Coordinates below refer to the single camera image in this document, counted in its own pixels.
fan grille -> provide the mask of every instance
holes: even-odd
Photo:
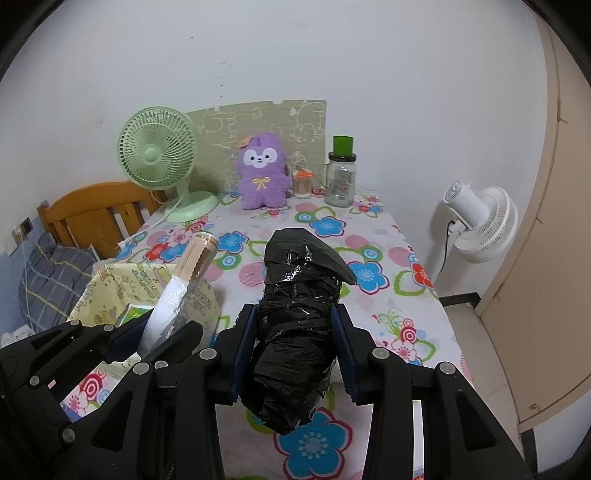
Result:
[[[445,194],[443,195],[443,201],[445,203],[451,203],[453,202],[456,197],[460,194],[460,191],[462,190],[462,182],[461,181],[457,181],[455,183],[452,183],[448,189],[446,190]]]
[[[476,230],[463,232],[455,242],[461,255],[472,263],[482,263],[509,245],[517,230],[517,207],[508,193],[490,187],[478,193],[490,207],[485,223]]]
[[[167,107],[149,107],[125,124],[117,150],[129,177],[142,187],[161,190],[187,177],[194,167],[197,135],[191,119]]]

beige cabinet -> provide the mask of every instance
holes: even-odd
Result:
[[[529,237],[478,312],[505,369],[521,430],[591,387],[591,87],[551,35],[556,62],[547,55],[547,68],[557,68],[558,118],[549,119],[548,135],[555,138],[545,153],[553,162],[545,178],[543,171],[538,176],[545,188]]]

wooden bed frame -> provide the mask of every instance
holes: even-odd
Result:
[[[45,230],[60,245],[88,248],[103,258],[115,257],[124,239],[113,212],[119,212],[129,235],[144,224],[139,204],[152,215],[165,201],[164,192],[149,191],[132,181],[97,183],[64,195],[53,205],[37,208]]]

white electric fan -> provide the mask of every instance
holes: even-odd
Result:
[[[447,231],[444,263],[454,247],[470,263],[486,262],[507,248],[515,236],[517,207],[500,187],[474,193],[469,185],[457,181],[446,190],[443,203],[459,220]],[[433,272],[431,281],[435,282],[439,273]]]

patterned cushion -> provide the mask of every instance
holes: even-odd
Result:
[[[18,297],[23,316],[36,333],[63,323],[90,280],[92,254],[56,245],[41,235],[25,266]]]

